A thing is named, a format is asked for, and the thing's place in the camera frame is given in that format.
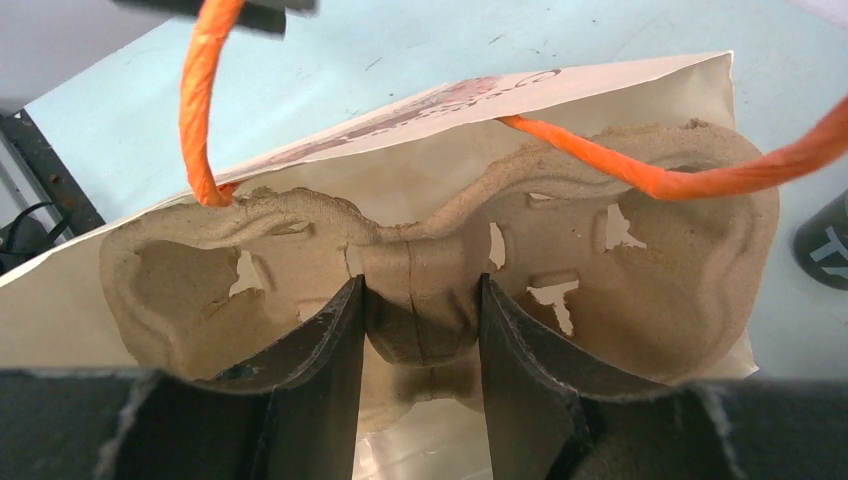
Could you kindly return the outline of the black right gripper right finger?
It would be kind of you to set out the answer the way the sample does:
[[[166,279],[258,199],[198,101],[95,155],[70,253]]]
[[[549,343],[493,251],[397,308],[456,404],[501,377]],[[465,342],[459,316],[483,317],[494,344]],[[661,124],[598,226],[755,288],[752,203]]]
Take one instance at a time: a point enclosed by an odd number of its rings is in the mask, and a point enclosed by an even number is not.
[[[596,358],[481,279],[479,349],[497,479],[673,479],[660,385]]]

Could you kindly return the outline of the dark takeout coffee cup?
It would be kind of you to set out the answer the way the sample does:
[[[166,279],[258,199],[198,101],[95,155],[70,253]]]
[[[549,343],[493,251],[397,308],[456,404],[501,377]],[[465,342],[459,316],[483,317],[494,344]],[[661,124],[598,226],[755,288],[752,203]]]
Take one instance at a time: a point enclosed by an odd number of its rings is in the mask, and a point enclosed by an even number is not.
[[[847,290],[847,191],[797,229],[792,250],[808,276],[830,288]]]

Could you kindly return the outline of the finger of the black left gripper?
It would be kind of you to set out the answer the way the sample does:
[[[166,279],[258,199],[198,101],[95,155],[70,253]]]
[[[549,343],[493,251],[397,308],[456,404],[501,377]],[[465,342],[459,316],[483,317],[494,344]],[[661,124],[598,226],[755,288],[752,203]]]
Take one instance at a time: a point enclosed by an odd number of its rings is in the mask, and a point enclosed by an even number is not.
[[[178,17],[195,18],[203,28],[228,32],[234,26],[283,36],[286,14],[308,16],[318,10],[316,0],[201,1],[201,0],[117,0],[120,7],[149,10]]]

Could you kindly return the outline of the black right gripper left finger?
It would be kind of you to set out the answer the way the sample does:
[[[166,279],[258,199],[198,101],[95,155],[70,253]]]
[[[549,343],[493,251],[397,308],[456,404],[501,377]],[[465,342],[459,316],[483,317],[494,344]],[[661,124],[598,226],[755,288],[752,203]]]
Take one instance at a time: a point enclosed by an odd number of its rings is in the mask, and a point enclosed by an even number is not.
[[[198,386],[236,401],[240,447],[221,447],[201,479],[348,479],[352,475],[364,360],[361,275],[254,356]]]

